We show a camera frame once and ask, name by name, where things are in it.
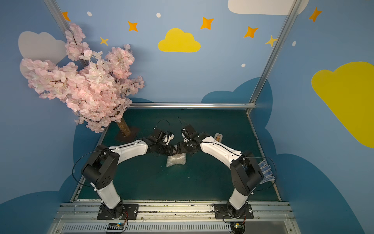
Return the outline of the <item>clear bubble wrap sheet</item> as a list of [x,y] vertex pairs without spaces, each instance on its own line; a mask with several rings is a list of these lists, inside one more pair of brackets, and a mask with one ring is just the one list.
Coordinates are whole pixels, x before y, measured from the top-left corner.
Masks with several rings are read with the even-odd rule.
[[186,153],[181,153],[173,156],[168,156],[166,167],[171,167],[174,165],[185,165],[187,161],[186,155]]

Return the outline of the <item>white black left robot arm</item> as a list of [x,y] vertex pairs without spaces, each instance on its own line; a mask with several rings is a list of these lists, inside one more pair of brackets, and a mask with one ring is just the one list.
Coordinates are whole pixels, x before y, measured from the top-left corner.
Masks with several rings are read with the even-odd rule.
[[134,157],[153,152],[172,156],[177,153],[177,150],[175,146],[168,143],[153,142],[148,139],[113,147],[99,145],[90,155],[81,173],[97,192],[104,206],[114,210],[122,201],[113,183],[118,165]]

